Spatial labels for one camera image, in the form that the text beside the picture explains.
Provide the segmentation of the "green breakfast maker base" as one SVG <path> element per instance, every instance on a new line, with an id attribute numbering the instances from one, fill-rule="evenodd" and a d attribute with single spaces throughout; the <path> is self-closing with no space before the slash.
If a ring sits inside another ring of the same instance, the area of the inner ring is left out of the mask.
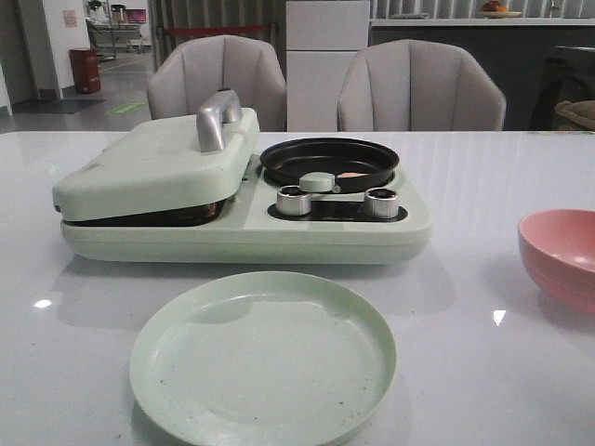
<path id="1" fill-rule="evenodd" d="M 401 168 L 390 189 L 401 206 L 396 221 L 290 221 L 269 212 L 276 187 L 252 155 L 245 179 L 217 219 L 190 227 L 81 227 L 61 222 L 80 256 L 124 262 L 248 264 L 390 264 L 417 256 L 431 217 Z"/>

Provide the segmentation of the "beige chair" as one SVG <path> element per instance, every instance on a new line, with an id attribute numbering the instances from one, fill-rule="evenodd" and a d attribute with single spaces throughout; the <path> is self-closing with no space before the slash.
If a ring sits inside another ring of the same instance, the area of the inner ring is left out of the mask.
<path id="1" fill-rule="evenodd" d="M 370 46 L 350 64 L 337 128 L 371 131 L 500 131 L 506 98 L 465 49 L 421 40 Z"/>
<path id="2" fill-rule="evenodd" d="M 286 81 L 273 46 L 236 35 L 179 45 L 149 82 L 151 117 L 194 114 L 222 89 L 235 91 L 243 107 L 257 112 L 261 130 L 285 130 Z"/>

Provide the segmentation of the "light green plate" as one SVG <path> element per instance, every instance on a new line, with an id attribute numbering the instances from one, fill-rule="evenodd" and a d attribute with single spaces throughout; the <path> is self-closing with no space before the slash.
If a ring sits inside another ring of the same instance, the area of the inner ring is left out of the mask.
<path id="1" fill-rule="evenodd" d="M 129 379 L 140 408 L 192 445 L 337 445 L 390 390 L 385 319 L 336 282 L 232 275 L 160 309 L 140 331 Z"/>

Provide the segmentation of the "black round frying pan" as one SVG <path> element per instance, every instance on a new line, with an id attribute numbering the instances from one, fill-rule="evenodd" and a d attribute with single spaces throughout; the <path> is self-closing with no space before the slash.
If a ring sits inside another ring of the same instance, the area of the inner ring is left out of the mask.
<path id="1" fill-rule="evenodd" d="M 301 138 L 267 148 L 260 155 L 267 178 L 280 186 L 297 185 L 312 172 L 329 173 L 343 194 L 381 187 L 394 178 L 398 154 L 375 142 L 354 138 Z M 343 172 L 363 177 L 338 178 Z"/>

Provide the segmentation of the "right beige chair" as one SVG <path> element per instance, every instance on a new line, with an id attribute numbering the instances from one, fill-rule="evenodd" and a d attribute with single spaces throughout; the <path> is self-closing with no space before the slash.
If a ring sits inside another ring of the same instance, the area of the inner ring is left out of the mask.
<path id="1" fill-rule="evenodd" d="M 370 46 L 350 64 L 337 128 L 371 131 L 500 131 L 506 98 L 465 49 L 421 40 Z"/>

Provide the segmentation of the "right silver control knob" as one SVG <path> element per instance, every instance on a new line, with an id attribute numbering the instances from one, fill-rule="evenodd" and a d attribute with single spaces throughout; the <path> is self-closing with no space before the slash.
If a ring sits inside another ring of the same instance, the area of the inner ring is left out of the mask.
<path id="1" fill-rule="evenodd" d="M 399 194 L 386 188 L 371 188 L 364 193 L 363 212 L 370 217 L 391 219 L 398 216 Z"/>

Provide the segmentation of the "green breakfast maker lid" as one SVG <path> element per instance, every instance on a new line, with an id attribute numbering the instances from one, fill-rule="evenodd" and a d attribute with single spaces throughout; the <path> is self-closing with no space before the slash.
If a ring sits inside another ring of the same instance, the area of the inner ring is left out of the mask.
<path id="1" fill-rule="evenodd" d="M 204 151 L 197 118 L 137 125 L 59 181 L 54 207 L 69 222 L 172 211 L 226 200 L 240 189 L 259 125 L 255 110 L 221 124 L 222 145 Z"/>

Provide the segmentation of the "pink bowl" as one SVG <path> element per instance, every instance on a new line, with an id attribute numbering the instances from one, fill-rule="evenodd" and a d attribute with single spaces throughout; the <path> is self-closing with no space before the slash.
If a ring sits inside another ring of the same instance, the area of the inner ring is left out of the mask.
<path id="1" fill-rule="evenodd" d="M 522 263 L 535 284 L 565 305 L 594 312 L 594 212 L 545 209 L 518 223 Z"/>

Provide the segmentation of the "shrimp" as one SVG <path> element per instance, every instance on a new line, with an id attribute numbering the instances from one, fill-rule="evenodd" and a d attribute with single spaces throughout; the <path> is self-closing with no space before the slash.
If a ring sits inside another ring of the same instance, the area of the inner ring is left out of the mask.
<path id="1" fill-rule="evenodd" d="M 362 172 L 343 172 L 341 174 L 338 174 L 337 177 L 338 178 L 350 178 L 350 177 L 363 177 L 366 175 L 368 175 L 368 174 L 362 173 Z"/>

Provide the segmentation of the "grey kitchen counter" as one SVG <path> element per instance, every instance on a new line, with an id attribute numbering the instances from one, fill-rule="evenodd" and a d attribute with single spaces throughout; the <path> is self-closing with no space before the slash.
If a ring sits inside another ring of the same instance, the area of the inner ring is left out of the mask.
<path id="1" fill-rule="evenodd" d="M 469 51 L 506 96 L 507 130 L 551 129 L 558 102 L 594 98 L 593 19 L 371 21 L 371 46 L 401 39 Z"/>

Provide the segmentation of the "red trash bin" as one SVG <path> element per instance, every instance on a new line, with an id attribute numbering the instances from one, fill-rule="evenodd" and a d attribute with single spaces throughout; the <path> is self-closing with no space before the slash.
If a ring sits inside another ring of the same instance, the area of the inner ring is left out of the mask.
<path id="1" fill-rule="evenodd" d="M 91 94 L 100 91 L 97 51 L 93 48 L 72 48 L 69 57 L 75 92 Z"/>

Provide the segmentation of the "left beige chair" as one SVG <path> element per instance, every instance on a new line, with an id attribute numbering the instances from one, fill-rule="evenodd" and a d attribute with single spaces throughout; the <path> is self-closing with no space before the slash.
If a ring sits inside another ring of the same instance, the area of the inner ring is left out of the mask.
<path id="1" fill-rule="evenodd" d="M 149 82 L 151 117 L 194 114 L 222 89 L 235 91 L 243 107 L 257 112 L 261 130 L 285 130 L 286 81 L 273 46 L 236 35 L 179 45 Z"/>

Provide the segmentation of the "bread slice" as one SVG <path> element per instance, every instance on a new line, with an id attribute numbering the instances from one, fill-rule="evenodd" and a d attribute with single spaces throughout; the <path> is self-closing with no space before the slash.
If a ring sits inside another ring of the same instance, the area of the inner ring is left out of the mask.
<path id="1" fill-rule="evenodd" d="M 176 213 L 181 220 L 206 220 L 210 221 L 218 217 L 221 211 L 221 202 L 202 204 L 197 206 L 177 209 Z"/>

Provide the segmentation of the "white cabinet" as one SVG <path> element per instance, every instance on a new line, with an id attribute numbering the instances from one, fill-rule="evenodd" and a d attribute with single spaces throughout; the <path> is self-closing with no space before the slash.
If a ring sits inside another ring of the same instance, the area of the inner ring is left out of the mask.
<path id="1" fill-rule="evenodd" d="M 287 129 L 337 130 L 337 102 L 346 72 L 367 47 L 368 1 L 285 3 Z"/>

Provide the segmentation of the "silver control knob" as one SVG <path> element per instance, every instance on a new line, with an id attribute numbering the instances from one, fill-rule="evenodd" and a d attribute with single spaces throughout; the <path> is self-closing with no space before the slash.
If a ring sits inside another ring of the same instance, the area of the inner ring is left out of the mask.
<path id="1" fill-rule="evenodd" d="M 283 216 L 305 216 L 311 212 L 311 193 L 297 185 L 282 186 L 277 190 L 275 208 Z"/>
<path id="2" fill-rule="evenodd" d="M 399 194 L 386 188 L 371 188 L 364 193 L 363 212 L 370 217 L 391 219 L 398 216 Z"/>

